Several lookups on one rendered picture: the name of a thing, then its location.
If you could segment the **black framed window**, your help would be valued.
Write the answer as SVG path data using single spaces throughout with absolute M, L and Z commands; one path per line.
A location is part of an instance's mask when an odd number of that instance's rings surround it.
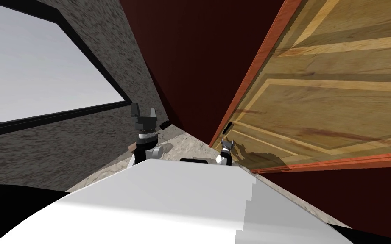
M 61 12 L 0 0 L 0 135 L 129 105 Z

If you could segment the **wooden door leaf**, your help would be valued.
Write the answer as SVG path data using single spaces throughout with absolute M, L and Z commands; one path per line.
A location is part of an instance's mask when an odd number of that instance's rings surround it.
M 258 174 L 391 168 L 391 0 L 285 0 L 221 139 Z

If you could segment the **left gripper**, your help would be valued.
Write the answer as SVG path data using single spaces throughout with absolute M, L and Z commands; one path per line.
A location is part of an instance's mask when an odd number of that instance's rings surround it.
M 131 121 L 134 123 L 135 130 L 138 130 L 140 133 L 156 132 L 158 121 L 156 109 L 151 108 L 150 116 L 140 116 L 140 109 L 138 103 L 132 103 Z

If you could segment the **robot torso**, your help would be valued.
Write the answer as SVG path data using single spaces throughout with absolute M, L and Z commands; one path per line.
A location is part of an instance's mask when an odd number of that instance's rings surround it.
M 0 244 L 352 244 L 237 166 L 148 159 L 22 221 Z

